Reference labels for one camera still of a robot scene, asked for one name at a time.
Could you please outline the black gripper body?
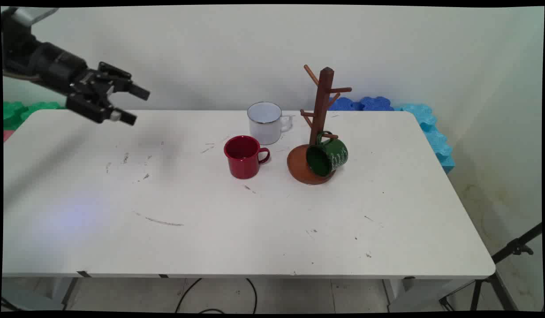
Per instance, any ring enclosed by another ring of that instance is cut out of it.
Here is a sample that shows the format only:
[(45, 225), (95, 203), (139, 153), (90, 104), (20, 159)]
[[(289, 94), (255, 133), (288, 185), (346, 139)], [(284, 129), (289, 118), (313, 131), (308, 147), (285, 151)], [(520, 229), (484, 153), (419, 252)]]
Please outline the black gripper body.
[(32, 44), (32, 83), (64, 96), (85, 99), (110, 97), (114, 86), (100, 73), (90, 69), (85, 60), (51, 43)]

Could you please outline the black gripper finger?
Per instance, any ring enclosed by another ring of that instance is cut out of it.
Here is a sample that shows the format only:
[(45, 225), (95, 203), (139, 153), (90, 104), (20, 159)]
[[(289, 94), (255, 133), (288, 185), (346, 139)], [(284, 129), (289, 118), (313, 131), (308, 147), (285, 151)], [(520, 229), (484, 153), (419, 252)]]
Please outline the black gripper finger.
[(106, 82), (111, 92), (127, 92), (145, 101), (149, 99), (151, 93), (135, 84), (129, 72), (106, 62), (99, 62), (98, 71), (98, 80)]
[(134, 114), (113, 106), (105, 97), (86, 99), (83, 95), (71, 93), (67, 96), (66, 108), (99, 124), (109, 120), (134, 125), (137, 119)]

